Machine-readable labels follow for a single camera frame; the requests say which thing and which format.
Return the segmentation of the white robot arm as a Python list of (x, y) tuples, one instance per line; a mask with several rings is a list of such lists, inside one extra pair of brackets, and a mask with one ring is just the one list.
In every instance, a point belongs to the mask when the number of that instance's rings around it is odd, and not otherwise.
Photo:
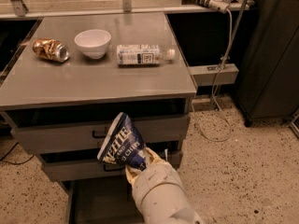
[(127, 166), (125, 173), (145, 224), (206, 224), (188, 201), (178, 172), (149, 147), (144, 151), (146, 169)]

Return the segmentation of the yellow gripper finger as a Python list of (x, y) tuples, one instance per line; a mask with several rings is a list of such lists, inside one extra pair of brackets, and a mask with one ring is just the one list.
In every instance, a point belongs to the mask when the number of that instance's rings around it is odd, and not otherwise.
[(146, 153), (146, 164), (148, 167), (154, 165), (165, 165), (166, 161), (163, 160), (155, 151), (150, 149), (149, 147), (145, 148)]
[(126, 174), (126, 178), (128, 183), (132, 186), (136, 179), (138, 178), (138, 176), (142, 173), (141, 170), (136, 169), (136, 168), (132, 168), (128, 165), (125, 166), (125, 174)]

